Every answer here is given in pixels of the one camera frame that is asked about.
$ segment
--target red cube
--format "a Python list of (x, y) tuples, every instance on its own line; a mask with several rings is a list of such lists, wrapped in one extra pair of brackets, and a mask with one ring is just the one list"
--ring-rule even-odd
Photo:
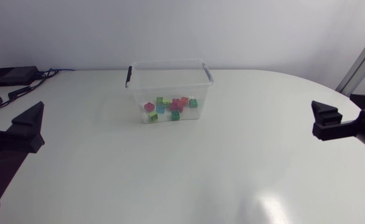
[(155, 109), (155, 105), (151, 102), (144, 105), (144, 108), (148, 112), (152, 112)]
[(180, 111), (180, 113), (183, 111), (183, 103), (181, 101), (177, 103), (177, 109)]
[(171, 103), (170, 104), (170, 111), (176, 111), (178, 110), (177, 104), (176, 103)]
[(186, 106), (189, 103), (189, 99), (186, 98), (186, 97), (182, 97), (181, 100), (180, 100), (180, 102), (182, 102), (183, 105)]

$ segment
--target plastic storage box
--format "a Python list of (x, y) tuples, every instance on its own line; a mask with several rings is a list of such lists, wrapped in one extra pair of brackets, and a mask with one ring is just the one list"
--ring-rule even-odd
[(134, 62), (126, 80), (144, 123), (199, 119), (212, 85), (202, 59)]

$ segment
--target toy block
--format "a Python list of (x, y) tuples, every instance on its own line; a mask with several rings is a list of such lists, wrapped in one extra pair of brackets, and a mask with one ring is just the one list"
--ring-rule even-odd
[(189, 107), (190, 108), (197, 108), (197, 100), (196, 99), (189, 100)]
[(164, 104), (165, 108), (170, 108), (171, 102), (170, 102), (170, 100), (163, 100), (163, 104)]
[(163, 104), (163, 98), (162, 97), (157, 97), (156, 98), (156, 104), (157, 105), (162, 105)]
[(155, 105), (151, 102), (144, 105), (144, 108), (148, 112), (152, 112), (155, 109)]
[(178, 110), (177, 104), (176, 103), (171, 103), (170, 104), (170, 111), (176, 111), (176, 110)]
[(164, 105), (156, 105), (156, 112), (164, 114)]
[(178, 121), (180, 119), (180, 113), (178, 111), (171, 111), (171, 120)]
[(180, 100), (180, 102), (182, 102), (183, 105), (186, 106), (189, 103), (189, 99), (186, 98), (186, 97), (182, 97), (181, 100)]
[(148, 114), (149, 115), (149, 121), (153, 122), (153, 121), (157, 121), (157, 113), (155, 111), (151, 112)]
[(180, 111), (180, 113), (183, 111), (183, 103), (181, 101), (177, 103), (177, 109)]

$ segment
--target black cable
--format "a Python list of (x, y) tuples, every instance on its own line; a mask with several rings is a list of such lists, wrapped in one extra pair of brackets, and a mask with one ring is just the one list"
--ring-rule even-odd
[(13, 101), (15, 101), (15, 100), (17, 100), (17, 99), (19, 99), (20, 97), (22, 97), (22, 96), (24, 96), (24, 95), (26, 95), (26, 94), (28, 94), (28, 93), (30, 93), (30, 92), (32, 92), (33, 90), (35, 90), (37, 87), (39, 87), (39, 86), (41, 86), (47, 79), (49, 79), (49, 78), (52, 78), (52, 77), (54, 77), (56, 74), (58, 74), (60, 71), (62, 71), (62, 70), (68, 70), (68, 71), (74, 71), (74, 70), (72, 70), (72, 69), (52, 69), (52, 68), (50, 68), (48, 71), (45, 71), (45, 72), (38, 72), (38, 74), (46, 74), (44, 77), (43, 77), (43, 79), (41, 79), (41, 81), (38, 83), (38, 84), (36, 84), (35, 86), (31, 86), (30, 87), (30, 90), (29, 91), (27, 91), (27, 92), (25, 92), (25, 93), (22, 93), (22, 94), (20, 94), (20, 95), (17, 95), (17, 96), (15, 96), (15, 98), (13, 98), (13, 99), (10, 99), (10, 100), (7, 100), (7, 101), (5, 101), (5, 102), (3, 102), (3, 103), (1, 103), (1, 106), (0, 106), (0, 109), (1, 108), (4, 108), (4, 107), (6, 107), (7, 105), (9, 105), (10, 103), (12, 103)]

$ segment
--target tabletop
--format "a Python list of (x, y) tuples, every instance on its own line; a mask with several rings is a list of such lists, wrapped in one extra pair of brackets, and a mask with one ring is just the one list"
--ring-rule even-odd
[(127, 71), (62, 72), (0, 109), (6, 130), (43, 101), (46, 142), (2, 196), (0, 223), (365, 223), (365, 145), (314, 137), (311, 101), (343, 121), (359, 108), (283, 73), (211, 72), (198, 120), (143, 124)]

